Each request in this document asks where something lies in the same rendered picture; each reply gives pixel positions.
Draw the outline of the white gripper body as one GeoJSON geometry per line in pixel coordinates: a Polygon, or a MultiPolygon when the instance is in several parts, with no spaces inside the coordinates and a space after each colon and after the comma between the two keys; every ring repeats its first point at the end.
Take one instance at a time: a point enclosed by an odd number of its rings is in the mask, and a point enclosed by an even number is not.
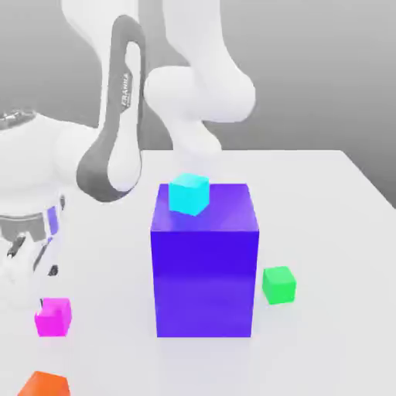
{"type": "Polygon", "coordinates": [[[0,310],[41,307],[59,277],[59,256],[56,237],[35,242],[18,236],[0,257],[0,310]]]}

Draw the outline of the small magenta cube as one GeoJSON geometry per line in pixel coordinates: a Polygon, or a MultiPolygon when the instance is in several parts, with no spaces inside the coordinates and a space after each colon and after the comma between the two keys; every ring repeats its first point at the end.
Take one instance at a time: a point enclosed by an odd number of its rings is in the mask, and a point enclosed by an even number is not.
{"type": "Polygon", "coordinates": [[[70,300],[67,298],[45,298],[41,311],[34,316],[40,337],[66,336],[72,320],[70,300]]]}

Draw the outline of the small orange cube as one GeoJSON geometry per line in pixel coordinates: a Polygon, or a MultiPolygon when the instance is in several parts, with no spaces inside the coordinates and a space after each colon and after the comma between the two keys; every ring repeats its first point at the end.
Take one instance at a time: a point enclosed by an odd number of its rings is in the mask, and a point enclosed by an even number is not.
{"type": "Polygon", "coordinates": [[[68,380],[60,375],[35,371],[17,396],[71,396],[68,380]]]}

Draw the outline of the small cyan cube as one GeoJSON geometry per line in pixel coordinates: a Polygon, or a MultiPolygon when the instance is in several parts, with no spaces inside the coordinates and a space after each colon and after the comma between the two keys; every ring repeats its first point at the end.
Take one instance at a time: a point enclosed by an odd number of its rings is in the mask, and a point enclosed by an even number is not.
{"type": "Polygon", "coordinates": [[[197,216],[209,202],[210,181],[205,176],[183,173],[169,183],[170,211],[197,216]]]}

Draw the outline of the small green cube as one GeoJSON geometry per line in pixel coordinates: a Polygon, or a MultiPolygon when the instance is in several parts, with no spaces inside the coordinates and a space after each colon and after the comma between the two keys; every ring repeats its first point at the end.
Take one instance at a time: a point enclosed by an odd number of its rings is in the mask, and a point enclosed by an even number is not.
{"type": "Polygon", "coordinates": [[[296,279],[287,266],[265,268],[262,291],[270,305],[290,303],[295,300],[296,279]]]}

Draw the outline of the large purple box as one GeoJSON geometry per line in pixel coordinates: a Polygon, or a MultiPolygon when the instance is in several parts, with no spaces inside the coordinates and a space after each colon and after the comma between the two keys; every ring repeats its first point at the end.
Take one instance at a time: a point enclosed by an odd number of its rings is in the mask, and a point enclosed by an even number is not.
{"type": "Polygon", "coordinates": [[[169,211],[159,187],[151,252],[159,337],[249,337],[259,226],[248,186],[213,184],[199,215],[169,211]]]}

